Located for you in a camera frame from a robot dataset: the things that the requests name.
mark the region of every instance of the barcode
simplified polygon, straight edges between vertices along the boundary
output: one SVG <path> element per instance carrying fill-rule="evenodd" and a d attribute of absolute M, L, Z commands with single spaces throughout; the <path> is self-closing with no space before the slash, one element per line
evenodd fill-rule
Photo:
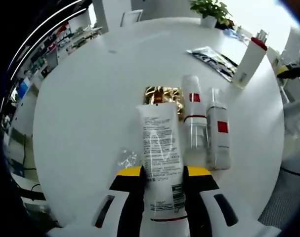
<path fill-rule="evenodd" d="M 174 209 L 181 209 L 185 206 L 185 196 L 183 192 L 182 184 L 172 185 L 171 186 Z"/>

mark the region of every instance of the red cap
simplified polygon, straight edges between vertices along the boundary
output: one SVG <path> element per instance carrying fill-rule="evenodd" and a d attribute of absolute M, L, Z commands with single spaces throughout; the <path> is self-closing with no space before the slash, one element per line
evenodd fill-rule
<path fill-rule="evenodd" d="M 265 43 L 261 40 L 259 40 L 258 38 L 252 37 L 251 40 L 256 43 L 258 46 L 260 46 L 262 49 L 264 49 L 265 51 L 267 51 L 267 46 L 265 45 Z"/>

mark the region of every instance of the yellow object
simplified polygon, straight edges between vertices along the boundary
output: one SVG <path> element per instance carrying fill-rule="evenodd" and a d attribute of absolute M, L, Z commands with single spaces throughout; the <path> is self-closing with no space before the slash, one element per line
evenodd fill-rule
<path fill-rule="evenodd" d="M 281 66 L 278 70 L 277 70 L 277 76 L 285 71 L 288 71 L 289 69 L 287 68 L 287 66 Z"/>
<path fill-rule="evenodd" d="M 203 175 L 211 175 L 211 173 L 202 167 L 193 167 L 193 166 L 188 166 L 188 175 L 189 176 L 203 176 Z"/>
<path fill-rule="evenodd" d="M 140 176 L 140 171 L 141 171 L 142 166 L 134 166 L 134 167 L 128 167 L 126 169 L 119 170 L 117 173 L 118 175 L 121 176 Z"/>

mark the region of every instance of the red label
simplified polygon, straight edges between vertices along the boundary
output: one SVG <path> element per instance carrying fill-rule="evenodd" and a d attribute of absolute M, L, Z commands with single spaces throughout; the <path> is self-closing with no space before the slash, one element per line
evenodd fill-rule
<path fill-rule="evenodd" d="M 189 101 L 190 102 L 200 102 L 200 97 L 199 97 L 199 94 L 192 94 L 192 93 L 189 93 Z"/>
<path fill-rule="evenodd" d="M 218 121 L 218 132 L 229 133 L 228 124 L 226 122 Z"/>

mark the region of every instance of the white chair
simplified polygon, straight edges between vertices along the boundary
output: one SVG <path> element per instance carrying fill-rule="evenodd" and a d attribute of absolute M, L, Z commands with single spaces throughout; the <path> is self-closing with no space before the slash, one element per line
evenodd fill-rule
<path fill-rule="evenodd" d="M 122 15 L 120 27 L 140 21 L 143 10 L 126 11 Z"/>

